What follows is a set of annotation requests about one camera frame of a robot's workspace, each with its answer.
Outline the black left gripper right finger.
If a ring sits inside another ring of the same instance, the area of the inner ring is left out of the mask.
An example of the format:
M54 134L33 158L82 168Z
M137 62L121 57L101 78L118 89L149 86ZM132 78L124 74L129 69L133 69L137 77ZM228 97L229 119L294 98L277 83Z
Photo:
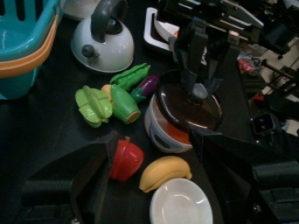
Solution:
M250 186L246 220L252 224L299 224L299 163L268 148L198 127L190 145L200 159L224 164Z

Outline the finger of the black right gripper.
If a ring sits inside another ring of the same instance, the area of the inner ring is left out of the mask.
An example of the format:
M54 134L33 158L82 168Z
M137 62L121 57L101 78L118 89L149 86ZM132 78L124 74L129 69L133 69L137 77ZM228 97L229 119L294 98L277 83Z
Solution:
M201 54L206 43L204 29L190 21L180 30L173 42L173 56L181 71L181 85L192 89L201 66Z
M236 64L238 56L238 48L233 45L229 45L226 49L220 52L217 59L209 60L209 71L206 79L202 82L202 85L209 94L213 94L222 79L224 74L229 70L229 67Z

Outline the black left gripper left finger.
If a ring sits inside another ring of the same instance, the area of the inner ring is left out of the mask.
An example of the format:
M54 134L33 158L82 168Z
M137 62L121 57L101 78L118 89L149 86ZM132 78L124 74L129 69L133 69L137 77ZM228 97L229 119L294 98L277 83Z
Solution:
M97 224L117 140L110 132L27 178L14 224Z

